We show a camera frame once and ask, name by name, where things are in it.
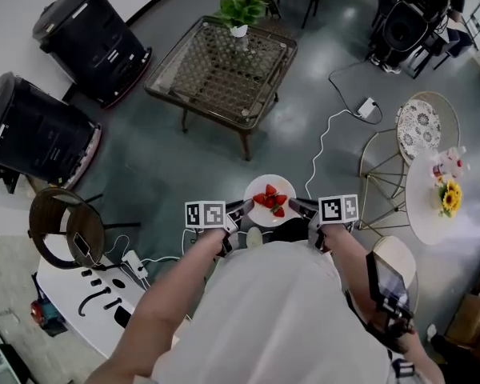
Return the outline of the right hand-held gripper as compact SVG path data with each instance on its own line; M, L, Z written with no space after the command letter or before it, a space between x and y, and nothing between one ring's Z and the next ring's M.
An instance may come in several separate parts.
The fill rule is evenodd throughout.
M322 226L348 225L359 220L358 196L356 194L323 197L317 201L290 198L288 205L301 217L311 217L308 228L317 235L314 247L319 251L327 251Z

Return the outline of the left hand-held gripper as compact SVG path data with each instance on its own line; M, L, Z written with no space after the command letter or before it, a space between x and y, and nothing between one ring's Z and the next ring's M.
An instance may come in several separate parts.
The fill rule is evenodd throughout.
M254 201L235 201L225 203L221 201L195 201L185 203L186 228L193 230L223 229L226 236L222 239L222 249L218 254L224 258L234 248L229 238L238 232L244 214L254 208Z

